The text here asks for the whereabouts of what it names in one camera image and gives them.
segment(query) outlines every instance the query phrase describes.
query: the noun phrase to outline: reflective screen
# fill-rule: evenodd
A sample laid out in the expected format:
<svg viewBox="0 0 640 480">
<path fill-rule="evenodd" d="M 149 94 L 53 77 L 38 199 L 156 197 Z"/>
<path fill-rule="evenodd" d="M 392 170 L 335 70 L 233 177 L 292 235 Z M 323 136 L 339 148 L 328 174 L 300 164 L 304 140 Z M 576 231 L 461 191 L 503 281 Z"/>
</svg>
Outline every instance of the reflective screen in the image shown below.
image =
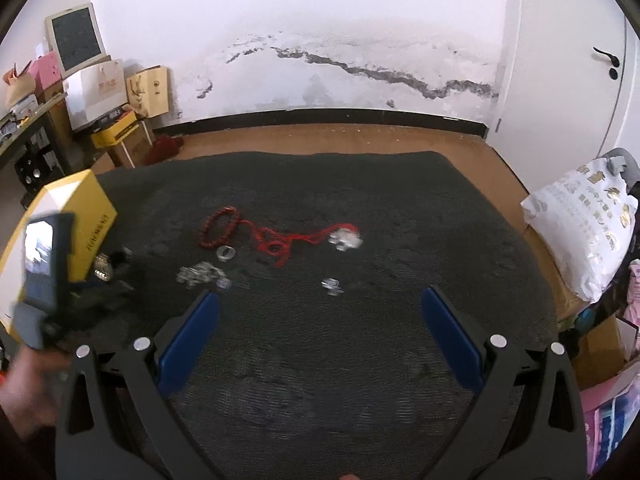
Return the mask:
<svg viewBox="0 0 640 480">
<path fill-rule="evenodd" d="M 24 237 L 24 268 L 35 274 L 50 276 L 53 227 L 46 222 L 27 225 Z"/>
</svg>

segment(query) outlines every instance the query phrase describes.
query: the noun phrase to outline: black baseboard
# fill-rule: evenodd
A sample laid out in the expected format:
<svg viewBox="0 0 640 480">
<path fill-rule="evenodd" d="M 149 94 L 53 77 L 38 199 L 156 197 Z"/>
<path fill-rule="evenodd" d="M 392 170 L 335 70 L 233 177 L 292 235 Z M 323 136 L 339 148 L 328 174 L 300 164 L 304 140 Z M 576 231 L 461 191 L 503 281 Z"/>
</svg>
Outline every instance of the black baseboard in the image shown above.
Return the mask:
<svg viewBox="0 0 640 480">
<path fill-rule="evenodd" d="M 389 126 L 416 126 L 480 136 L 484 139 L 487 127 L 482 123 L 449 119 L 438 115 L 397 112 L 393 110 L 367 110 L 361 108 L 300 108 L 274 110 L 248 114 L 228 115 L 201 119 L 191 123 L 172 124 L 156 130 L 158 134 L 191 135 L 254 126 L 280 124 L 386 124 Z"/>
</svg>

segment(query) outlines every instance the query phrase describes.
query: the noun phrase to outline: ring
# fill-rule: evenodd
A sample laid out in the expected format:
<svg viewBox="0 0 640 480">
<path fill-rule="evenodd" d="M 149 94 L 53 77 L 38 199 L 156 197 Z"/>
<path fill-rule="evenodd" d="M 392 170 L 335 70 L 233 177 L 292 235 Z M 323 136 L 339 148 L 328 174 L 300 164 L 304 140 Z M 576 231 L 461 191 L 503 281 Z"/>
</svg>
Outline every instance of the ring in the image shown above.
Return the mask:
<svg viewBox="0 0 640 480">
<path fill-rule="evenodd" d="M 218 247 L 216 256 L 221 262 L 228 262 L 231 258 L 236 256 L 236 250 L 228 245 Z"/>
</svg>

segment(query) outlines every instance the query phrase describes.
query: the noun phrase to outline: human hand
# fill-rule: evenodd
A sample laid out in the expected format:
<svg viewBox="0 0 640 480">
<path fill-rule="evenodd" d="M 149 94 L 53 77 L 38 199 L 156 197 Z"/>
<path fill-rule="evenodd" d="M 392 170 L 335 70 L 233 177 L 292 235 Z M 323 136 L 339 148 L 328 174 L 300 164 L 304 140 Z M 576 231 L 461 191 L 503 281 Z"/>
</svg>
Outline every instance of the human hand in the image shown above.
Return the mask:
<svg viewBox="0 0 640 480">
<path fill-rule="evenodd" d="M 0 406 L 15 432 L 26 440 L 43 426 L 53 426 L 58 407 L 47 391 L 47 375 L 66 370 L 70 358 L 55 350 L 23 346 L 0 386 Z"/>
</svg>

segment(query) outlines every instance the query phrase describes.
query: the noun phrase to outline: cracked wall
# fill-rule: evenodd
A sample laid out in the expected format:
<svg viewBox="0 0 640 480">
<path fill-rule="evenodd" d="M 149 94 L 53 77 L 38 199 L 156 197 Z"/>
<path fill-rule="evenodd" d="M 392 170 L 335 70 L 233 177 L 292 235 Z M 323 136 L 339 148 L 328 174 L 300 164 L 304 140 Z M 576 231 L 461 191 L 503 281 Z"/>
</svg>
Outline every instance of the cracked wall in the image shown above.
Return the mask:
<svg viewBox="0 0 640 480">
<path fill-rule="evenodd" d="M 505 0 L 92 0 L 108 54 L 172 70 L 174 124 L 349 107 L 488 123 Z"/>
</svg>

